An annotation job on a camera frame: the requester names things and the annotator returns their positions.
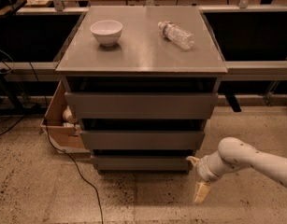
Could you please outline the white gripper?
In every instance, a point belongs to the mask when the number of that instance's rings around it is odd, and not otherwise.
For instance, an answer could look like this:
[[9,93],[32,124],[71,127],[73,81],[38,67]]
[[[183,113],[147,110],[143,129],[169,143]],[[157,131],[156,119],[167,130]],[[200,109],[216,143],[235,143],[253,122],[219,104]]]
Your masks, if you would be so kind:
[[197,181],[194,188],[194,203],[202,203],[208,196],[211,190],[211,184],[209,182],[215,182],[219,179],[208,166],[208,155],[199,159],[194,156],[188,156],[186,158],[193,167],[196,167],[198,175],[203,181]]

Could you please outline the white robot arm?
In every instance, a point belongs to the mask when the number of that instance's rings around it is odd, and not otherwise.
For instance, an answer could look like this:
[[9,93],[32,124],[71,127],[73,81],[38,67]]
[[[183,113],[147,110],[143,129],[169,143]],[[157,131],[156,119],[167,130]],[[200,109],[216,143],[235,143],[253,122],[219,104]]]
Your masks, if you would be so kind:
[[195,168],[199,179],[194,190],[194,203],[203,202],[211,185],[223,175],[252,168],[287,188],[287,158],[257,150],[235,137],[226,137],[218,149],[202,158],[186,158]]

